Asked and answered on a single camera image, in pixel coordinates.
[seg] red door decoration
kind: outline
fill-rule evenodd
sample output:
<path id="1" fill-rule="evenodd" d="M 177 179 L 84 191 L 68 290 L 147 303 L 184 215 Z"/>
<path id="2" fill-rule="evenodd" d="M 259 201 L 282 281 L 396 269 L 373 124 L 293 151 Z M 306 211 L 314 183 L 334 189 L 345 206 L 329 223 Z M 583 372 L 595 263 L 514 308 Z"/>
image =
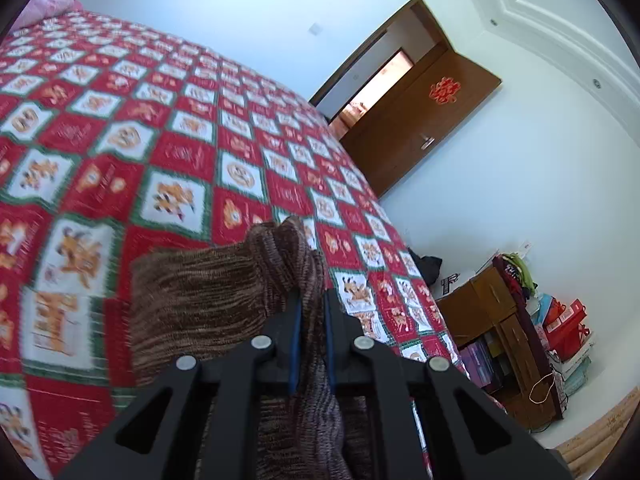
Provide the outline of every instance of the red door decoration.
<path id="1" fill-rule="evenodd" d="M 435 85 L 431 85 L 429 97 L 436 101 L 439 105 L 456 102 L 456 92 L 462 88 L 462 85 L 453 81 L 452 77 L 443 77 Z"/>

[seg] silver screw head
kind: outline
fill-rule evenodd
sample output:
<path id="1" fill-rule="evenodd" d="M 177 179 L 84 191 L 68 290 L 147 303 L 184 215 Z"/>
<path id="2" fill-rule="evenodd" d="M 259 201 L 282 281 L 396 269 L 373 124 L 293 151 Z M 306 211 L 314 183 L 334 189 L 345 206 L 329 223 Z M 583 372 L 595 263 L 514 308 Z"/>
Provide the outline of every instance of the silver screw head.
<path id="1" fill-rule="evenodd" d="M 434 372 L 446 372 L 449 370 L 449 360 L 439 355 L 429 359 L 429 366 Z"/>
<path id="2" fill-rule="evenodd" d="M 271 346 L 271 338 L 268 335 L 257 335 L 251 339 L 251 346 L 257 350 L 264 350 Z"/>
<path id="3" fill-rule="evenodd" d="M 373 339 L 365 335 L 359 335 L 356 339 L 353 340 L 353 345 L 358 350 L 371 350 L 374 344 L 375 343 Z"/>
<path id="4" fill-rule="evenodd" d="M 191 370 L 196 365 L 196 363 L 197 361 L 194 356 L 183 355 L 181 357 L 178 357 L 178 360 L 175 362 L 175 365 L 178 368 L 178 370 Z"/>

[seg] brown knitted scarf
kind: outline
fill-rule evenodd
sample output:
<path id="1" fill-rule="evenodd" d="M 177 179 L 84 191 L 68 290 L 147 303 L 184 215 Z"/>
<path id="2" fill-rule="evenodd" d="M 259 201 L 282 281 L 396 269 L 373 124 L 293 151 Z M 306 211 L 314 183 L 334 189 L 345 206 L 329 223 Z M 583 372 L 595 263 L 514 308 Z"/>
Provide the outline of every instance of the brown knitted scarf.
<path id="1" fill-rule="evenodd" d="M 132 270 L 130 336 L 139 384 L 151 382 L 177 356 L 219 357 L 258 335 L 298 287 L 298 393 L 260 400 L 256 478 L 370 478 L 363 399 L 338 402 L 329 388 L 322 359 L 326 267 L 307 245 L 298 219 L 256 225 L 234 246 L 155 251 L 138 258 Z"/>

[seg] red checkered bedsheet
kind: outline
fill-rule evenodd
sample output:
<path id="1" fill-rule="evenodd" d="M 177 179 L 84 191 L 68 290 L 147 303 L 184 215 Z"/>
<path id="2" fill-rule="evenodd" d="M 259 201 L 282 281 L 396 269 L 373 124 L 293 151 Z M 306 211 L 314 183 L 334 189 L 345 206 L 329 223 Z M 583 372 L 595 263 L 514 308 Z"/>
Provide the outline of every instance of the red checkered bedsheet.
<path id="1" fill-rule="evenodd" d="M 459 362 L 364 176 L 304 99 L 214 51 L 92 12 L 0 47 L 0 424 L 51 478 L 134 395 L 130 263 L 304 219 L 347 312 Z"/>

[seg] triangular cutout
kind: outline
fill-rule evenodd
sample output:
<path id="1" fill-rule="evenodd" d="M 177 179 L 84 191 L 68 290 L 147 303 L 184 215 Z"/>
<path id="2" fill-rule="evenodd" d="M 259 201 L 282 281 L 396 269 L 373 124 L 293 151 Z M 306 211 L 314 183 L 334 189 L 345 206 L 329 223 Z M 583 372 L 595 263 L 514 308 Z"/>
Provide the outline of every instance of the triangular cutout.
<path id="1" fill-rule="evenodd" d="M 161 390 L 132 421 L 116 435 L 116 444 L 140 454 L 148 454 L 156 440 L 156 434 L 171 400 L 172 390 Z"/>
<path id="2" fill-rule="evenodd" d="M 511 443 L 509 433 L 493 417 L 489 416 L 468 393 L 458 389 L 454 395 L 478 454 L 486 455 Z"/>

